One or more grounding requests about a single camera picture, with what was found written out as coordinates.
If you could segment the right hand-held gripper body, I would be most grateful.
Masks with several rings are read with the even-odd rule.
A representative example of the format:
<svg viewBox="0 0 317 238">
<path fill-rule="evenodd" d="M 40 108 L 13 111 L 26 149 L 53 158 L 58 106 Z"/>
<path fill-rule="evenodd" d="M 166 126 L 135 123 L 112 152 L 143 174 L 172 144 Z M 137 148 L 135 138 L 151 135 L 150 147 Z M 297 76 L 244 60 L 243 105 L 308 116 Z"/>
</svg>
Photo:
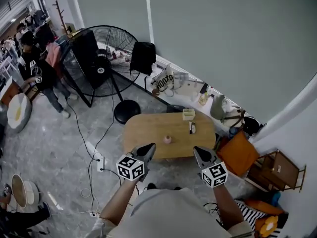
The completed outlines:
<svg viewBox="0 0 317 238">
<path fill-rule="evenodd" d="M 202 181 L 211 188 L 227 182 L 228 170 L 224 162 L 219 162 L 201 170 Z"/>
</svg>

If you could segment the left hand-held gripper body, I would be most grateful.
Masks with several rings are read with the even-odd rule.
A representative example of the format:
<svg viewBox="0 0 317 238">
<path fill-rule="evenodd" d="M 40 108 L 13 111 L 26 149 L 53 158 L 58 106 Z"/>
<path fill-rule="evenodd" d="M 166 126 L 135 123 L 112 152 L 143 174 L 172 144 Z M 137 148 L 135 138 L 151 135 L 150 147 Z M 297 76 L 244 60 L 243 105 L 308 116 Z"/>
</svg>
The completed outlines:
<svg viewBox="0 0 317 238">
<path fill-rule="evenodd" d="M 116 162 L 117 174 L 129 181 L 143 181 L 149 172 L 148 162 L 151 155 L 144 156 L 129 152 L 122 155 Z"/>
</svg>

